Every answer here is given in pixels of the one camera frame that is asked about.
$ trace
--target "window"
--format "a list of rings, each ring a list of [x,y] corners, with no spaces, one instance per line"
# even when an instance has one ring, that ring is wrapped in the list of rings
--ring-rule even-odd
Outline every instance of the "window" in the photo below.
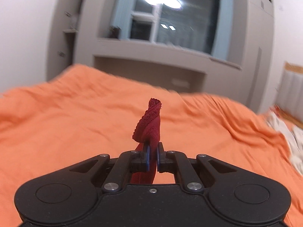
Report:
[[[120,39],[147,40],[211,54],[219,16],[220,0],[117,0],[112,25],[121,28]]]

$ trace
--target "metal bolt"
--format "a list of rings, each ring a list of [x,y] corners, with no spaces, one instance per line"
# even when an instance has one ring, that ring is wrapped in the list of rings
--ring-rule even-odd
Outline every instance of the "metal bolt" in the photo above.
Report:
[[[187,188],[191,189],[191,190],[199,190],[199,189],[202,189],[202,185],[201,185],[201,183],[193,182],[193,183],[189,183],[187,185]]]
[[[62,51],[58,51],[58,55],[61,57],[65,57],[65,54]]]
[[[106,183],[104,185],[104,189],[107,189],[107,190],[116,190],[119,188],[119,185],[117,183]]]
[[[150,189],[149,191],[154,194],[157,192],[157,189]]]

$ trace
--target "bed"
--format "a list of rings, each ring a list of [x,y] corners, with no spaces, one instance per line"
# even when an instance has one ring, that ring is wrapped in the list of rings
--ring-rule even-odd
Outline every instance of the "bed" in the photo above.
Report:
[[[117,157],[134,149],[131,137],[151,97],[162,102],[166,150],[208,154],[279,181],[292,197],[285,222],[303,226],[303,178],[289,160],[284,135],[264,116],[227,98],[178,94],[83,65],[0,98],[0,226],[21,223],[13,198],[24,182],[97,154]],[[172,182],[166,173],[154,180]]]

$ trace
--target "red cloth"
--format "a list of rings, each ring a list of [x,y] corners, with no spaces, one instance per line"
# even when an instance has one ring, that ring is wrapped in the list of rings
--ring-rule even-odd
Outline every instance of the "red cloth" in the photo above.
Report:
[[[148,109],[140,119],[133,134],[133,139],[139,142],[137,151],[142,151],[143,144],[149,143],[150,161],[149,172],[134,173],[131,183],[152,184],[157,168],[157,146],[160,141],[160,108],[161,102],[157,99],[150,99]]]

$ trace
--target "headboard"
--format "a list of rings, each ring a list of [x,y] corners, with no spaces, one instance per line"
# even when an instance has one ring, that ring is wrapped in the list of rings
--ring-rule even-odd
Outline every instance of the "headboard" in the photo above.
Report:
[[[286,62],[276,100],[280,115],[303,129],[303,67]]]

